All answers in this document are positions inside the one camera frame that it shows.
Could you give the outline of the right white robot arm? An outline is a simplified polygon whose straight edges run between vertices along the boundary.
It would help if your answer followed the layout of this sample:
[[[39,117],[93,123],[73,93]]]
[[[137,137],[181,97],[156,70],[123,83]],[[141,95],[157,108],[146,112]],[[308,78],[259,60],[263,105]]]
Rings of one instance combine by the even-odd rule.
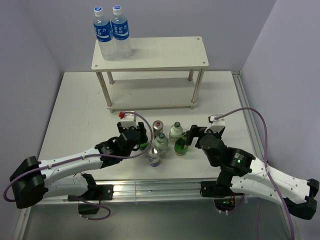
[[[186,144],[201,149],[210,166],[219,167],[217,180],[201,182],[200,194],[207,198],[224,198],[236,195],[251,195],[279,205],[285,204],[291,215],[311,220],[317,210],[315,196],[319,181],[299,179],[279,171],[253,154],[226,146],[223,132],[213,132],[205,127],[192,125],[186,132]]]

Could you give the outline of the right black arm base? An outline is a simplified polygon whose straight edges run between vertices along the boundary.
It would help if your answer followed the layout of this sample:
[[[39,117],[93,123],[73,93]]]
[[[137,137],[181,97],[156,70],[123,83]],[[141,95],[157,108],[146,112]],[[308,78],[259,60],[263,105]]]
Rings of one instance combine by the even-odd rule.
[[[200,186],[200,194],[205,198],[224,198],[232,195],[229,187],[218,184],[216,180],[201,181]]]

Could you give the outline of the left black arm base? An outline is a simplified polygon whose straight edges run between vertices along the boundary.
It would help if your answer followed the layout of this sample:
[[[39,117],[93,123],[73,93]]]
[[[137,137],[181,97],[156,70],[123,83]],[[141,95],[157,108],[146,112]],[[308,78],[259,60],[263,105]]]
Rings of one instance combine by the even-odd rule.
[[[73,184],[67,187],[67,201],[75,202],[78,198],[85,201],[110,201],[113,198],[114,186],[112,184],[99,184],[94,188],[87,185]]]

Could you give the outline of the green glass bottle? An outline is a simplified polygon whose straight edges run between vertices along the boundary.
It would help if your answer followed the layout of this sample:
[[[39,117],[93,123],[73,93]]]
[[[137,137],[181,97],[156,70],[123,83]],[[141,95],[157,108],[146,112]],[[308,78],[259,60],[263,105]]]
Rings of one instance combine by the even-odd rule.
[[[143,150],[145,150],[147,147],[148,147],[148,145],[149,145],[149,142],[147,141],[147,142],[144,142],[144,143],[141,143],[140,145],[139,145],[139,149],[141,150],[141,151],[143,151]]]
[[[178,156],[184,156],[188,151],[187,133],[183,132],[181,137],[178,138],[174,144],[174,151]]]

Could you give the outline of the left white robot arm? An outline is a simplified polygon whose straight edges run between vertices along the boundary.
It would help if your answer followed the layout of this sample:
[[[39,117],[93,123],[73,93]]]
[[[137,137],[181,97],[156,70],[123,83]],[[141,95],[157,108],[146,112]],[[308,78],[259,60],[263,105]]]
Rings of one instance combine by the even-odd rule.
[[[122,160],[139,157],[139,153],[132,155],[132,152],[140,150],[140,146],[149,140],[148,123],[134,122],[125,126],[120,121],[117,128],[119,136],[111,137],[81,153],[51,160],[37,160],[35,156],[25,158],[9,178],[14,198],[9,199],[6,192],[3,198],[7,202],[14,202],[18,209],[32,207],[52,197],[95,198],[98,187],[87,171],[100,170],[119,164]]]

